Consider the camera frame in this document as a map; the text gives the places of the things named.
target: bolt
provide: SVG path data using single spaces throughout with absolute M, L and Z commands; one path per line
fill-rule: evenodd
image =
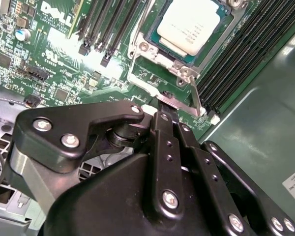
M 34 121 L 33 127 L 41 132 L 46 132 L 51 130 L 52 125 L 49 121 L 45 119 L 37 119 Z
M 140 43 L 139 48 L 143 51 L 146 52 L 148 50 L 148 44 L 145 42 Z
M 283 231 L 283 225 L 280 223 L 280 221 L 278 221 L 278 219 L 272 217 L 271 221 L 278 231 Z
M 170 209 L 176 209 L 178 207 L 178 199 L 170 191 L 165 191 L 163 193 L 163 201 L 165 205 L 168 206 Z
M 185 124 L 182 125 L 182 128 L 186 132 L 190 131 L 189 127 L 187 125 L 185 125 Z
M 131 110 L 135 113 L 140 113 L 140 109 L 137 106 L 131 106 Z
M 76 148 L 80 144 L 78 137 L 73 134 L 63 135 L 63 137 L 61 138 L 61 142 L 68 148 Z
M 288 219 L 284 219 L 284 224 L 290 231 L 295 232 L 295 227 L 292 225 L 292 223 Z
M 161 114 L 161 117 L 163 118 L 163 120 L 168 121 L 168 117 L 165 114 Z
M 244 231 L 244 225 L 242 224 L 242 222 L 240 221 L 240 219 L 235 216 L 234 214 L 230 214 L 230 216 L 228 217 L 232 227 L 238 231 L 238 232 L 243 232 Z
M 212 148 L 213 151 L 217 151 L 217 147 L 214 144 L 210 144 L 210 147 Z

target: black connector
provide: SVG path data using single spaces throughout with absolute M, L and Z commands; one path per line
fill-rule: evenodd
M 24 98 L 24 103 L 30 108 L 36 108 L 40 102 L 41 98 L 33 94 L 29 94 Z

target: integrated circuit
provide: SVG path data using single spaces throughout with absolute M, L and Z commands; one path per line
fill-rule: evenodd
M 12 59 L 4 54 L 0 53 L 0 66 L 9 69 Z
M 192 65 L 228 13 L 227 6 L 213 0 L 167 0 L 145 39 Z
M 67 99 L 68 93 L 66 91 L 63 91 L 61 89 L 57 89 L 56 94 L 55 94 L 55 99 L 65 102 Z

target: chip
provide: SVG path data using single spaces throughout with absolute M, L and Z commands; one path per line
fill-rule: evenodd
M 18 18 L 16 18 L 16 25 L 18 27 L 27 28 L 28 21 L 27 21 L 27 19 L 24 19 L 23 17 L 18 17 Z
M 31 17 L 34 17 L 34 15 L 35 15 L 35 8 L 34 7 L 32 7 L 32 6 L 29 7 L 28 15 Z
M 24 3 L 23 7 L 22 7 L 22 12 L 27 14 L 28 11 L 29 11 L 29 8 L 30 8 L 30 6 L 28 4 L 26 4 L 26 3 Z
M 10 64 L 11 64 L 12 59 L 6 55 L 3 55 L 0 53 L 0 66 L 3 68 L 10 68 Z
M 68 93 L 66 91 L 63 91 L 61 89 L 57 89 L 55 99 L 64 102 L 67 99 Z
M 157 29 L 160 43 L 183 57 L 195 56 L 220 23 L 218 8 L 211 0 L 174 0 Z

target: green circuit board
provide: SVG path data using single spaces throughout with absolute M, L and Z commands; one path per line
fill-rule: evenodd
M 128 9 L 133 1 L 127 0 L 124 9 Z M 153 4 L 142 32 L 148 31 L 165 1 L 156 0 Z M 249 2 L 238 24 L 205 66 L 203 73 L 212 66 L 215 58 L 219 57 L 259 3 L 259 0 Z M 23 11 L 25 4 L 34 9 L 34 14 Z M 91 0 L 11 0 L 9 13 L 0 15 L 0 86 L 24 97 L 29 94 L 37 95 L 44 106 L 118 100 L 131 100 L 138 105 L 150 103 L 153 98 L 126 79 L 131 63 L 131 59 L 127 56 L 130 34 L 142 14 L 145 1 L 140 1 L 118 50 L 106 68 L 100 65 L 103 53 L 93 51 L 87 56 L 79 54 L 81 40 L 78 39 L 77 32 L 91 4 Z M 109 9 L 102 28 L 108 25 L 109 16 L 112 15 L 115 7 L 114 3 Z M 20 17 L 27 20 L 27 27 L 30 30 L 30 38 L 24 42 L 15 37 L 16 22 Z M 117 33 L 124 17 L 125 12 L 122 12 L 113 33 Z M 223 19 L 221 26 L 214 31 L 202 49 L 196 60 L 197 65 L 209 53 L 232 20 L 232 15 Z M 24 76 L 18 72 L 18 68 L 24 63 L 44 69 L 49 73 L 49 78 L 44 82 L 38 82 Z M 190 104 L 190 86 L 178 87 L 176 77 L 167 69 L 140 57 L 136 61 L 133 73 L 141 80 L 158 88 L 159 91 L 170 91 L 178 100 Z M 193 129 L 197 138 L 200 138 L 211 126 L 207 116 L 195 118 L 184 111 L 179 111 L 179 116 L 182 122 Z

